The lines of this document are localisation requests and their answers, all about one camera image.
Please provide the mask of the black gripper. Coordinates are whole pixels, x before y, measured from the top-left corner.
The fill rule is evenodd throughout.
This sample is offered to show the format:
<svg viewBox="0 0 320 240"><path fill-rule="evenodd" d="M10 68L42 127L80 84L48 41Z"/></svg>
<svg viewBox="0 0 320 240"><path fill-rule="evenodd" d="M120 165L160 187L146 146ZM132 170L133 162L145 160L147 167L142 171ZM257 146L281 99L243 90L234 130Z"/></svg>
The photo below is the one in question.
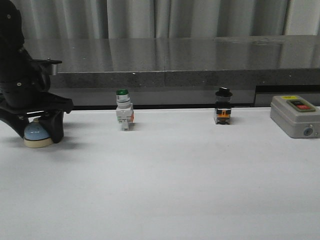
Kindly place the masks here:
<svg viewBox="0 0 320 240"><path fill-rule="evenodd" d="M49 92L50 75L57 74L61 60L0 60L0 120L22 139L29 112L49 112L42 116L42 127L54 144L64 137L64 112L73 110L73 101Z"/></svg>

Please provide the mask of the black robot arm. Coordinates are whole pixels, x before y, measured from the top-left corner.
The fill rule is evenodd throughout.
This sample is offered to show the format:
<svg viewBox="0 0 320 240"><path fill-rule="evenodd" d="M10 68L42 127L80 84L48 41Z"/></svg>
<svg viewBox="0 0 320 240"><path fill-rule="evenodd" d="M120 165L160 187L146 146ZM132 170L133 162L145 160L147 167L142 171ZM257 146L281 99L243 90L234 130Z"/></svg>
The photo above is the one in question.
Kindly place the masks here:
<svg viewBox="0 0 320 240"><path fill-rule="evenodd" d="M30 148L59 143L70 98L49 92L60 60L33 59L24 47L20 11L10 0L0 2L0 119Z"/></svg>

